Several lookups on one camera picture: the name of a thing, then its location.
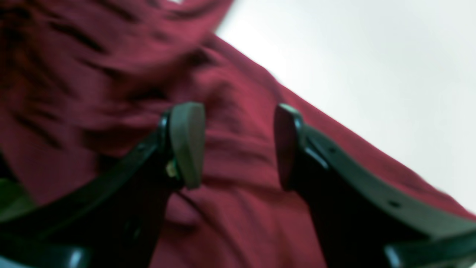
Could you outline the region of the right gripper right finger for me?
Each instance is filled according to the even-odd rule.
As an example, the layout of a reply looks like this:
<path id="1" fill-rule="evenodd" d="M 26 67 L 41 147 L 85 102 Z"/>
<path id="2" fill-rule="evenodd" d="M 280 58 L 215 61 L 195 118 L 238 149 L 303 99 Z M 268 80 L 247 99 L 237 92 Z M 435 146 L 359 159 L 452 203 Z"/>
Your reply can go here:
<path id="1" fill-rule="evenodd" d="M 308 205 L 328 268 L 470 268 L 475 221 L 384 182 L 290 105 L 274 112 L 279 181 Z"/>

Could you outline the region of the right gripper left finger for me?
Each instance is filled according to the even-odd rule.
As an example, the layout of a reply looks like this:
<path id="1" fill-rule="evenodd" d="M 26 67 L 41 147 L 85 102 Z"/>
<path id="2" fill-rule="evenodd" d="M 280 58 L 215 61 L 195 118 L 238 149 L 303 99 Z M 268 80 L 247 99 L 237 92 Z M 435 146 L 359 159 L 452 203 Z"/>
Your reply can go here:
<path id="1" fill-rule="evenodd" d="M 201 185 L 205 107 L 176 105 L 111 169 L 34 205 L 1 163 L 2 268 L 147 268 L 173 192 Z"/>

